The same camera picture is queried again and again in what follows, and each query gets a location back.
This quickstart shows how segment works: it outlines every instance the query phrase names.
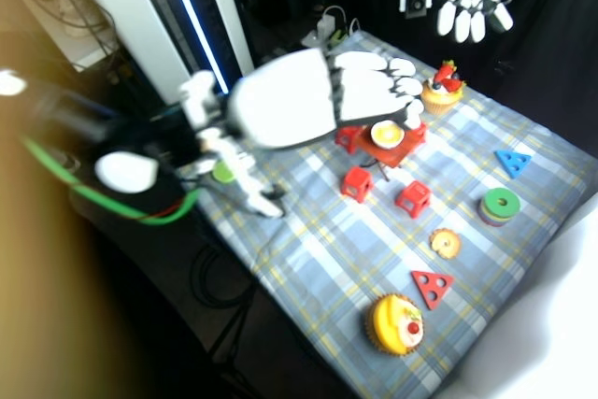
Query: led light strip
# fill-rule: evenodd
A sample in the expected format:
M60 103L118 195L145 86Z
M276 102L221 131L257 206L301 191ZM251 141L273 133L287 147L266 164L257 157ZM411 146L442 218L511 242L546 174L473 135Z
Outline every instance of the led light strip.
M216 62L214 53L212 53L212 48L209 47L209 43L207 42L206 34L204 33L204 29L202 28L201 23L199 23L199 18L197 17L197 14L195 13L195 10L193 9L191 0L182 0L182 1L183 1L183 6L185 7L185 10L187 11L187 14L189 15L189 19L191 19L193 29L195 30L197 37L199 37L199 42L201 42L202 47L204 48L204 51L206 52L207 59L209 60L209 63L212 66L214 75L216 76L216 79L218 80L218 83L221 86L222 92L228 93L228 87L226 86L226 81L224 81L224 77L222 76L221 69L219 68L218 63Z

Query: blue and yellow tablecloth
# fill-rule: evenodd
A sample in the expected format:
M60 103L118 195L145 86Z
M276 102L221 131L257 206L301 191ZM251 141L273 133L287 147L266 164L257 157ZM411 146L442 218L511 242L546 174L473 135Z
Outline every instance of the blue and yellow tablecloth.
M362 32L337 49L347 50L408 58ZM433 74L432 68L414 63L421 79ZM598 161L547 128L468 88L445 116L423 118L430 128L426 144L402 168L387 171L391 182L374 167L376 187L362 205L343 197L339 185L352 166L368 158L347 155L332 138L299 150L254 153L259 178L289 192L283 220L241 212L219 195L200 199L231 249L363 397L429 396L577 206L598 170ZM495 150L533 159L510 179ZM431 207L417 220L393 204L413 179L433 192ZM519 196L521 212L507 226L492 228L480 220L476 207L488 189L499 186ZM429 248L437 228L461 236L456 259L441 259ZM454 277L436 310L425 307L412 270ZM406 294L423 310L425 337L406 357L377 351L363 329L365 310L389 292Z

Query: yellow frosting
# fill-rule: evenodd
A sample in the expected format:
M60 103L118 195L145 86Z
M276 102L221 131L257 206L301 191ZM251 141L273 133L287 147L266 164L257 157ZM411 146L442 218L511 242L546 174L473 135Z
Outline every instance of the yellow frosting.
M373 321L378 341L384 349L395 354L407 354L423 337L421 312L411 303L394 294L377 302ZM412 321L420 326L420 331L416 335L410 335L406 331L407 325Z

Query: white cable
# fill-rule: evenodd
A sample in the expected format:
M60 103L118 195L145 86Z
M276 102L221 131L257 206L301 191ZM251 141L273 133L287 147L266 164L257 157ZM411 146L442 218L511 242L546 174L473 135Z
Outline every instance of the white cable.
M351 24L349 25L349 35L352 35L355 32L355 30L353 30L353 26L355 24L357 24L357 30L362 29L362 25L359 23L359 19L353 18L353 21L351 21Z
M343 13L343 25L347 26L347 13L345 13L345 10L339 5L330 5L329 7L324 9L324 12L321 13L321 16L324 17L328 11L335 8L340 9L340 12Z

